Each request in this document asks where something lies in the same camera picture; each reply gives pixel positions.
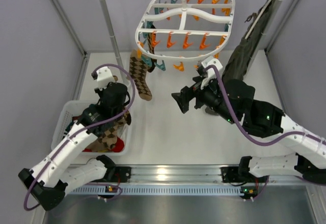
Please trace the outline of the dark yellow argyle sock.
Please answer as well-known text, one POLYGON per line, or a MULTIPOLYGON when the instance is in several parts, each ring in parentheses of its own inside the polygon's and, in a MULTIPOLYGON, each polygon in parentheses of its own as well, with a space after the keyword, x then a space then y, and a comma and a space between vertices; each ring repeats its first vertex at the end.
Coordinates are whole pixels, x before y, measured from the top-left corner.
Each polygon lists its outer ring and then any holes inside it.
POLYGON ((120 119, 118 119, 114 123, 113 135, 118 136, 119 131, 123 130, 125 125, 130 125, 130 124, 131 124, 131 114, 130 111, 127 111, 120 119))

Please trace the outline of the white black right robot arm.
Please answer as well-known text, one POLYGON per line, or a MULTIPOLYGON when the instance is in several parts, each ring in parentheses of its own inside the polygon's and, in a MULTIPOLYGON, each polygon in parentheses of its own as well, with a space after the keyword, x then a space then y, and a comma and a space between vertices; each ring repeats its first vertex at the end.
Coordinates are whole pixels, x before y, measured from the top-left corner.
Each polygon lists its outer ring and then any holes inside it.
POLYGON ((240 181, 286 175, 325 184, 325 139, 294 122, 273 104, 255 100, 255 88, 243 81, 232 79, 224 87, 246 135, 263 139, 264 146, 274 141, 292 150, 281 156, 243 156, 237 167, 240 181))

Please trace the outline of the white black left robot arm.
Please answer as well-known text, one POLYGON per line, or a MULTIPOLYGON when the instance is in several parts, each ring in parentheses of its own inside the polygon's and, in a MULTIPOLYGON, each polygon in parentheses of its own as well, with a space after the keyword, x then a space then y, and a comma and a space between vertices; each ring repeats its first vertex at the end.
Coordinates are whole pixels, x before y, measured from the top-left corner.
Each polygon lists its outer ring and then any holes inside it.
POLYGON ((123 83, 110 82, 105 88, 96 88, 95 92, 98 102, 83 110, 62 141, 37 165, 19 172, 18 177, 28 190, 23 204, 26 211, 31 210, 27 206, 30 195, 37 206, 50 211, 76 188, 93 181, 110 181, 115 174, 116 164, 104 154, 69 169, 87 146, 114 127, 133 102, 123 83))

